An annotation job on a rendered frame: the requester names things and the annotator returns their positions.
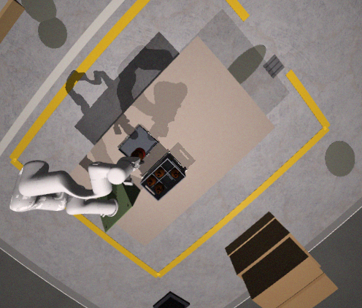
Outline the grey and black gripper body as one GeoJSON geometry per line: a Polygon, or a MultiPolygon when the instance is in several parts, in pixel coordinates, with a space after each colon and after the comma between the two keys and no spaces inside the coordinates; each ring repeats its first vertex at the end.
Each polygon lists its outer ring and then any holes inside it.
{"type": "Polygon", "coordinates": [[[132,164],[134,165],[134,167],[136,167],[136,169],[138,169],[140,167],[140,165],[139,165],[139,162],[141,161],[140,157],[122,157],[118,160],[118,162],[123,159],[131,161],[132,164]]]}

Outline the brown glass bottle with red label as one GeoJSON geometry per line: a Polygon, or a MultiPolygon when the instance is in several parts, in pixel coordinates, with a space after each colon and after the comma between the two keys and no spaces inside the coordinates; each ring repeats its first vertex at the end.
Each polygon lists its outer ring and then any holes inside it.
{"type": "Polygon", "coordinates": [[[135,149],[135,151],[132,152],[131,156],[132,157],[139,156],[140,159],[142,160],[145,157],[145,150],[139,147],[139,148],[135,149]]]}

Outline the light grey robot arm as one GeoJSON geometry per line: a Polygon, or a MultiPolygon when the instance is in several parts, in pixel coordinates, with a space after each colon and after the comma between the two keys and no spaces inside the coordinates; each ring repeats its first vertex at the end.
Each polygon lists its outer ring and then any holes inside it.
{"type": "Polygon", "coordinates": [[[66,208],[70,215],[107,214],[112,217],[118,210],[118,201],[93,198],[111,193],[112,184],[133,185],[130,175],[133,170],[136,167],[126,159],[116,164],[93,162],[88,166],[92,185],[89,190],[78,185],[65,171],[48,172],[49,164],[45,161],[29,161],[18,174],[9,207],[16,212],[66,208]]]}

